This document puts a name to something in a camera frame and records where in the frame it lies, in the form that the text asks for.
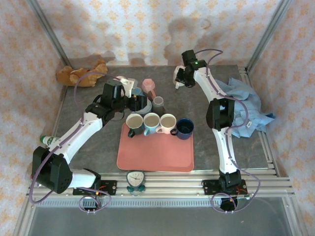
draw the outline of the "floral wallpaper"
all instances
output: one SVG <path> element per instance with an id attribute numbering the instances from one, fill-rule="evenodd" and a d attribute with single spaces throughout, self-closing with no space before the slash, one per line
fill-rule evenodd
<path id="1" fill-rule="evenodd" d="M 0 15 L 0 235 L 11 236 L 33 150 L 52 130 L 62 86 L 59 56 L 27 2 L 4 1 Z"/>
<path id="2" fill-rule="evenodd" d="M 178 65 L 188 49 L 245 66 L 281 0 L 39 0 L 74 67 Z"/>
<path id="3" fill-rule="evenodd" d="M 251 73 L 263 109 L 277 115 L 268 131 L 310 235 L 315 232 L 314 12 L 313 2 L 294 1 Z"/>

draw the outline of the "clock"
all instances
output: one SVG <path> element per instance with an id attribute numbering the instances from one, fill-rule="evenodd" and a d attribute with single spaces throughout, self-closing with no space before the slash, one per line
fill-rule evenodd
<path id="1" fill-rule="evenodd" d="M 127 190 L 131 193 L 134 190 L 142 192 L 145 189 L 145 175 L 143 171 L 130 171 L 127 173 L 127 182 L 130 186 Z"/>

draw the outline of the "pink object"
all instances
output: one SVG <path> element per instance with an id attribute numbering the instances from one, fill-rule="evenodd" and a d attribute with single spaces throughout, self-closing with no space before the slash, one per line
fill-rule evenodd
<path id="1" fill-rule="evenodd" d="M 153 100 L 157 96 L 155 87 L 156 85 L 152 79 L 145 79 L 142 82 L 142 90 L 150 100 Z"/>
<path id="2" fill-rule="evenodd" d="M 121 170 L 190 172 L 193 170 L 193 138 L 180 140 L 171 134 L 128 137 L 124 123 L 117 166 Z"/>

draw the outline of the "blue towel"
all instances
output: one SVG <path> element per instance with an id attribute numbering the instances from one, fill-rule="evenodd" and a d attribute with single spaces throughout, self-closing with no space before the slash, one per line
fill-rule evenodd
<path id="1" fill-rule="evenodd" d="M 216 80 L 219 87 L 228 95 L 241 100 L 248 109 L 249 122 L 247 126 L 232 129 L 232 134 L 238 138 L 250 137 L 257 129 L 266 132 L 265 125 L 272 122 L 276 117 L 272 113 L 264 114 L 260 112 L 261 101 L 252 87 L 242 81 L 230 78 L 228 84 Z M 235 102 L 233 126 L 240 125 L 245 121 L 246 113 L 244 107 Z"/>

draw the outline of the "teddy bear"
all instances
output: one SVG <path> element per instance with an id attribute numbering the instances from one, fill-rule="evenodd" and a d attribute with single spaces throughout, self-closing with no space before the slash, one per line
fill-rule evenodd
<path id="1" fill-rule="evenodd" d="M 92 70 L 80 68 L 73 70 L 70 66 L 65 66 L 61 71 L 56 73 L 57 81 L 65 86 L 75 86 L 79 78 L 88 72 L 102 72 L 107 73 L 108 69 L 106 62 L 103 59 L 98 59 Z M 93 74 L 85 77 L 78 86 L 80 87 L 94 87 L 101 74 Z"/>

